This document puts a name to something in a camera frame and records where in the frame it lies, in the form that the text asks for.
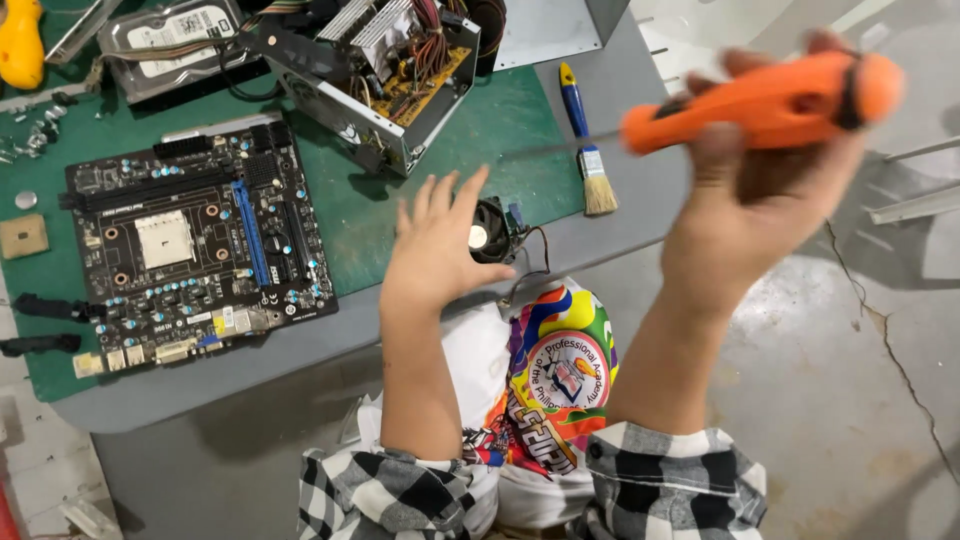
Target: black cable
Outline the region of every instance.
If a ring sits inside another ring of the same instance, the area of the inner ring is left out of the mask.
[[[523,236],[523,241],[520,242],[520,245],[517,248],[519,249],[519,247],[522,247],[524,244],[526,244],[527,238],[529,238],[530,234],[533,234],[534,231],[540,231],[540,234],[543,236],[543,265],[546,268],[543,270],[534,270],[532,272],[527,272],[526,274],[520,276],[520,279],[516,280],[516,282],[514,282],[514,286],[510,288],[510,294],[507,295],[507,298],[500,301],[499,304],[503,307],[509,307],[514,302],[514,297],[516,296],[516,290],[520,287],[520,283],[523,282],[523,280],[526,280],[531,276],[539,276],[539,275],[549,276],[550,275],[550,245],[546,241],[546,232],[543,230],[543,227],[537,226],[527,231],[527,234]]]
[[[257,103],[260,101],[270,101],[283,93],[283,85],[280,84],[280,81],[277,81],[274,84],[274,87],[271,88],[269,92],[264,94],[251,94],[242,90],[240,86],[237,86],[227,74],[227,64],[224,62],[224,55],[227,53],[227,47],[227,45],[217,47],[217,61],[220,63],[220,74],[224,76],[224,79],[229,85],[228,90],[230,95],[241,101]]]

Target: motherboard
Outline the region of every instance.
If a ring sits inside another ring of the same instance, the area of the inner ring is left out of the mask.
[[[99,353],[77,377],[209,353],[333,313],[299,150],[282,120],[70,165],[71,210]]]

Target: left hand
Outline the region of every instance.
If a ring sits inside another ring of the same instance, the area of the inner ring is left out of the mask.
[[[470,257],[470,226],[489,172],[485,165],[473,173],[452,204],[460,174],[454,171],[439,182],[428,176],[414,198],[412,218],[406,201],[400,201],[394,253],[380,292],[381,312],[422,307],[439,316],[444,306],[472,289],[516,275],[506,264],[480,264]]]

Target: blue pcie slot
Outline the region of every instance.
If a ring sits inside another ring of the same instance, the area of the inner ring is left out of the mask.
[[[267,272],[267,260],[263,257],[263,247],[260,245],[260,230],[256,227],[256,217],[253,216],[253,207],[247,196],[247,188],[242,180],[231,182],[233,200],[240,211],[240,220],[243,221],[243,230],[247,234],[247,245],[250,246],[250,260],[253,263],[253,276],[256,284],[265,287],[271,283],[270,273]]]

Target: hand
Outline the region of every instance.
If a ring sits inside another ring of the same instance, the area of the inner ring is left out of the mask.
[[[835,34],[809,35],[807,53],[848,48]],[[773,63],[731,50],[732,77]],[[694,95],[714,86],[687,76]],[[800,149],[744,153],[733,124],[706,127],[689,145],[690,195],[663,242],[663,294],[695,313],[730,316],[747,289],[789,255],[836,209],[863,156],[864,134]]]
[[[452,172],[439,183],[430,175],[414,198],[413,218],[406,201],[396,208],[396,243],[380,293],[380,309],[423,307],[440,315],[441,309],[473,288],[511,279],[516,272],[506,264],[480,264],[467,245],[480,189],[490,169],[481,167],[460,188],[450,204],[460,174]]]

